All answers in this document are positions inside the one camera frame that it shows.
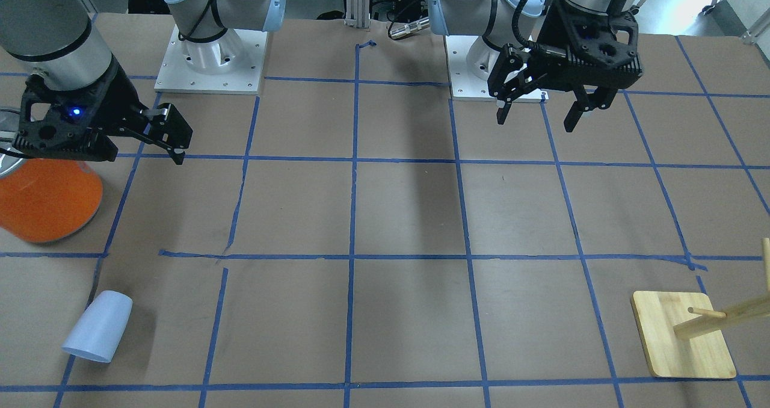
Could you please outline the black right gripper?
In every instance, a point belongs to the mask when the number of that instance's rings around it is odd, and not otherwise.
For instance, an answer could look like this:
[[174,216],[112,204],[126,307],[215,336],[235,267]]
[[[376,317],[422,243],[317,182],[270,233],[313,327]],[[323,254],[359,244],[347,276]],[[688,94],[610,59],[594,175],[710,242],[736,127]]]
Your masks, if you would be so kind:
[[33,158],[113,161],[110,137],[130,137],[165,150],[182,165],[193,129],[173,104],[150,109],[124,71],[107,71],[93,84],[55,91],[36,73],[26,82],[14,149]]

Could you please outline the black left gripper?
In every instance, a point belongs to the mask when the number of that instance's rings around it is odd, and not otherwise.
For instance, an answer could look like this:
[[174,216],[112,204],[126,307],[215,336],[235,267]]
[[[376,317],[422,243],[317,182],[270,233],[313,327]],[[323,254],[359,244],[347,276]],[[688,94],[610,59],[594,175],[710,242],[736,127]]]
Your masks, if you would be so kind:
[[487,80],[489,93],[497,98],[497,124],[506,122],[511,102],[520,96],[558,90],[576,98],[564,119],[571,133],[583,114],[608,109],[619,90],[642,77],[638,24],[627,0],[608,0],[597,11],[555,0],[532,41],[520,30],[528,1],[517,3],[511,19],[516,43],[503,45]]

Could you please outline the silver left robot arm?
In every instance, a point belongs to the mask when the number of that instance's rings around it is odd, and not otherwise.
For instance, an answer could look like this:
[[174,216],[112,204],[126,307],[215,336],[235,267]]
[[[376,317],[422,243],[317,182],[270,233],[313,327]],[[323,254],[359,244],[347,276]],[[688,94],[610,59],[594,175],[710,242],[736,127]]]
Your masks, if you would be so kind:
[[633,0],[428,0],[432,32],[478,36],[497,57],[483,79],[503,125],[534,90],[574,93],[570,133],[586,112],[611,106],[643,76]]

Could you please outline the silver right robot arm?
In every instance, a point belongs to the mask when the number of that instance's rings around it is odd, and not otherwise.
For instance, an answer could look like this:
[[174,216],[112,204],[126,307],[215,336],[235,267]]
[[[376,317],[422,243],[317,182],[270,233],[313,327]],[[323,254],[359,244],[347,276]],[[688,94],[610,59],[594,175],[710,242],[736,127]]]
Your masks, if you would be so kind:
[[[286,0],[163,0],[190,68],[231,70],[237,30],[274,32]],[[2,154],[112,162],[112,137],[155,145],[182,164],[193,129],[173,104],[151,109],[79,0],[2,0],[2,48],[28,69],[18,108],[3,108]]]

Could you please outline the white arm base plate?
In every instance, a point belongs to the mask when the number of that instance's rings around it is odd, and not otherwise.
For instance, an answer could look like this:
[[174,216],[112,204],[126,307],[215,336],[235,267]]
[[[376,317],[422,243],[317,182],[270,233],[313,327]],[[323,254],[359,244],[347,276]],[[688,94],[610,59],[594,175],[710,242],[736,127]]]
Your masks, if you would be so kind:
[[162,93],[258,95],[269,34],[230,29],[219,40],[193,43],[171,33],[155,89]]
[[499,52],[487,46],[481,36],[445,36],[445,47],[452,98],[495,102],[487,80]]

